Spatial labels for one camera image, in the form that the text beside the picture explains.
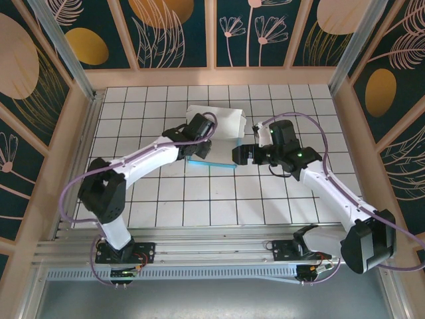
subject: white cardboard box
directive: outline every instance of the white cardboard box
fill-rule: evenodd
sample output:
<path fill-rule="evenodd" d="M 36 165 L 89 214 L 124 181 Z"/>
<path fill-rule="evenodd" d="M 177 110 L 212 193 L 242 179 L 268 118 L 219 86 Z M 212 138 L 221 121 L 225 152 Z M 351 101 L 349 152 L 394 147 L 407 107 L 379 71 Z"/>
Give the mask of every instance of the white cardboard box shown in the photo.
<path fill-rule="evenodd" d="M 232 150 L 239 145 L 244 137 L 246 124 L 243 110 L 232 108 L 216 108 L 212 106 L 190 105 L 187 108 L 186 119 L 189 123 L 196 113 L 211 112 L 217 117 L 217 129 L 211 138 L 211 150 L 205 159 L 191 156 L 190 163 L 222 167 L 236 167 L 232 161 Z"/>

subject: dark teal wallpaper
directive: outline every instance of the dark teal wallpaper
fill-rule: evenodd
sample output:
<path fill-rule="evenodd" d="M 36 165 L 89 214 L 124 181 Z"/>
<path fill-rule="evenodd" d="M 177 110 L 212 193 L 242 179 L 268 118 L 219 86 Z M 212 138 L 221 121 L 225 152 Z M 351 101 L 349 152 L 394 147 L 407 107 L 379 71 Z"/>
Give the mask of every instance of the dark teal wallpaper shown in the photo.
<path fill-rule="evenodd" d="M 26 0 L 25 4 L 33 14 Z M 46 0 L 46 4 L 84 69 L 129 68 L 106 0 Z"/>
<path fill-rule="evenodd" d="M 0 6 L 0 104 L 50 144 L 69 87 L 12 4 Z"/>
<path fill-rule="evenodd" d="M 425 232 L 425 113 L 381 152 L 408 230 Z"/>
<path fill-rule="evenodd" d="M 0 120 L 0 237 L 15 240 L 43 160 Z"/>
<path fill-rule="evenodd" d="M 251 2 L 217 1 L 217 66 L 284 65 L 300 1 Z"/>
<path fill-rule="evenodd" d="M 406 0 L 354 84 L 375 142 L 425 94 L 425 3 Z"/>
<path fill-rule="evenodd" d="M 293 65 L 337 66 L 368 4 L 313 0 Z"/>
<path fill-rule="evenodd" d="M 3 276 L 4 271 L 5 271 L 7 259 L 9 259 L 9 256 L 0 254 L 0 280 L 1 280 L 1 277 Z"/>
<path fill-rule="evenodd" d="M 120 0 L 140 68 L 207 66 L 204 0 Z"/>

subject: white grid mat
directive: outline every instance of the white grid mat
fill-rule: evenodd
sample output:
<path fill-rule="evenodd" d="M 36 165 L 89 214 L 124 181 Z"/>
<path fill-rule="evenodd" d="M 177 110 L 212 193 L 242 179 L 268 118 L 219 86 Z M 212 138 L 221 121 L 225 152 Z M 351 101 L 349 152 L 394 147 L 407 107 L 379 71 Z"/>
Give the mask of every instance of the white grid mat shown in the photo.
<path fill-rule="evenodd" d="M 243 109 L 248 120 L 244 144 L 255 141 L 252 123 L 283 112 L 313 116 L 327 133 L 333 172 L 361 195 L 326 85 L 109 88 L 89 163 L 96 157 L 119 158 L 150 144 L 167 128 L 185 122 L 191 104 Z M 303 147 L 324 152 L 315 126 L 305 118 L 289 119 Z M 77 203 L 76 218 L 91 216 Z M 131 186 L 126 193 L 124 219 L 131 228 L 337 222 L 311 190 L 293 177 L 272 176 L 266 165 L 229 169 L 183 160 L 160 167 Z M 85 223 L 75 227 L 94 226 Z"/>

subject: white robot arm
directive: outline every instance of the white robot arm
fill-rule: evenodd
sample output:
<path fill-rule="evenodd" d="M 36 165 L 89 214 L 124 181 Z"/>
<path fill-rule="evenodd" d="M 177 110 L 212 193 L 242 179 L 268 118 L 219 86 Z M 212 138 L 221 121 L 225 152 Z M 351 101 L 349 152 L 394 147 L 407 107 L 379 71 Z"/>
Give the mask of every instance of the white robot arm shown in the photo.
<path fill-rule="evenodd" d="M 146 148 L 111 162 L 98 158 L 90 164 L 89 171 L 127 162 L 104 173 L 86 177 L 78 192 L 86 208 L 97 216 L 116 260 L 127 263 L 134 246 L 134 240 L 121 215 L 126 189 L 162 165 L 193 154 L 205 158 L 211 148 L 211 141 L 195 146 L 176 146 L 173 142 L 199 140 L 206 136 L 213 125 L 213 122 L 197 114 L 191 123 L 165 131 Z M 359 207 L 366 208 L 393 223 L 394 216 L 389 211 L 378 212 L 358 198 L 330 172 L 330 169 L 325 173 L 321 156 L 312 148 L 300 147 L 290 121 L 277 121 L 269 127 L 256 128 L 260 145 L 238 146 L 232 151 L 233 161 L 238 165 L 246 165 L 248 159 L 252 159 L 253 163 L 258 165 L 282 166 L 285 172 L 291 173 L 322 198 L 343 225 L 344 231 L 330 231 L 325 227 L 309 225 L 294 233 L 292 244 L 301 259 L 311 252 L 321 252 L 342 257 L 353 271 L 364 273 L 395 253 L 395 230 L 363 213 Z M 169 145 L 155 147 L 164 143 Z M 356 204 L 349 201 L 338 188 L 355 199 Z"/>
<path fill-rule="evenodd" d="M 395 222 L 394 216 L 365 203 L 330 168 L 325 172 L 321 156 L 312 148 L 300 147 L 291 121 L 277 121 L 268 127 L 257 124 L 254 131 L 260 143 L 238 146 L 232 152 L 233 161 L 238 165 L 246 165 L 248 159 L 258 165 L 281 165 L 285 172 L 318 195 L 338 216 L 344 228 L 344 231 L 330 231 L 318 225 L 303 227 L 294 234 L 293 240 L 300 257 L 310 252 L 326 253 L 342 257 L 353 271 L 364 273 L 395 253 L 395 230 L 359 208 L 391 223 Z"/>
<path fill-rule="evenodd" d="M 78 192 L 78 198 L 87 210 L 98 218 L 103 236 L 117 260 L 126 263 L 134 244 L 122 217 L 126 189 L 162 165 L 193 154 L 205 158 L 211 148 L 211 141 L 197 144 L 191 142 L 206 139 L 213 126 L 214 122 L 202 114 L 196 114 L 189 124 L 166 130 L 145 148 L 109 162 L 97 158 L 90 164 L 88 171 L 123 163 L 114 169 L 84 178 Z"/>

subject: black bracket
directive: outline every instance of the black bracket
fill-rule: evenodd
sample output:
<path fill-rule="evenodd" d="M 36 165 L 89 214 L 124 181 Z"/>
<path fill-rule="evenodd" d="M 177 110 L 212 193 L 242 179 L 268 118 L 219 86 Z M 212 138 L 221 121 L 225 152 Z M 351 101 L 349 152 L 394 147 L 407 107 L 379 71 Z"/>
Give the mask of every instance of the black bracket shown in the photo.
<path fill-rule="evenodd" d="M 300 252 L 294 247 L 292 239 L 272 241 L 272 248 L 269 250 L 273 252 L 274 261 L 320 261 L 322 258 L 332 259 L 331 255 L 315 252 L 309 252 L 301 256 Z"/>
<path fill-rule="evenodd" d="M 147 264 L 152 264 L 155 258 L 155 243 L 134 243 L 131 254 L 125 261 L 121 260 L 117 256 L 116 252 L 109 246 L 107 243 L 100 243 L 96 249 L 96 259 L 95 263 L 104 265 L 104 264 L 133 264 L 138 265 L 142 262 L 140 258 L 143 259 L 145 263 L 147 257 Z"/>

